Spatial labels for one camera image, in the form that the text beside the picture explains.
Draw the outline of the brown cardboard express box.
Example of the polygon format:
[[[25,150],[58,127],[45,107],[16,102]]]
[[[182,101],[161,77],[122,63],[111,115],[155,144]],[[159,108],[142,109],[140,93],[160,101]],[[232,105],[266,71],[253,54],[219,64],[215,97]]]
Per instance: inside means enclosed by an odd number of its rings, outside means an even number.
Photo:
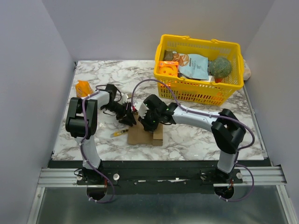
[[[129,145],[163,145],[163,125],[159,124],[157,129],[151,133],[143,129],[143,125],[137,121],[137,124],[128,129],[127,143]]]

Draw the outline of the yellow utility knife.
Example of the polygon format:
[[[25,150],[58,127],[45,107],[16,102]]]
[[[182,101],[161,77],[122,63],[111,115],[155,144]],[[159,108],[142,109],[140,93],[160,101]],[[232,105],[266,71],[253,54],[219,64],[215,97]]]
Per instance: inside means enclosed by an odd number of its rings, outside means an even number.
[[[119,131],[116,131],[116,132],[112,133],[112,134],[110,135],[110,137],[111,137],[111,138],[113,138],[113,137],[118,137],[118,136],[121,136],[121,135],[123,135],[123,134],[126,134],[127,132],[128,132],[128,129],[119,130]]]

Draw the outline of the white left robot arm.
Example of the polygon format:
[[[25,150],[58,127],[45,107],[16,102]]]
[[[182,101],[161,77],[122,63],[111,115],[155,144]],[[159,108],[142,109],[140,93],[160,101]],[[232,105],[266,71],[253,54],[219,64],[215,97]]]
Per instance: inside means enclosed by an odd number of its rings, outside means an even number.
[[[105,89],[97,89],[84,98],[71,98],[69,102],[65,129],[78,143],[83,158],[83,167],[90,169],[87,178],[93,184],[103,181],[103,172],[99,170],[101,158],[97,153],[94,135],[98,124],[98,110],[115,113],[116,120],[127,126],[136,125],[131,104],[115,100],[119,89],[106,84]]]

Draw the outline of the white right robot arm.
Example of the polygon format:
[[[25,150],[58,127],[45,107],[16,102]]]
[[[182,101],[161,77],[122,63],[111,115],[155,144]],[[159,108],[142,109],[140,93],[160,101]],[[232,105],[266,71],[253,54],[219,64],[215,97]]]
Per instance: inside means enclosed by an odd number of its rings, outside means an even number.
[[[215,178],[221,183],[231,179],[237,149],[243,141],[246,130],[230,110],[223,109],[219,113],[193,111],[177,103],[167,105],[154,94],[149,95],[142,103],[135,103],[134,108],[138,112],[138,121],[148,132],[155,131],[159,124],[183,124],[211,132],[220,149]]]

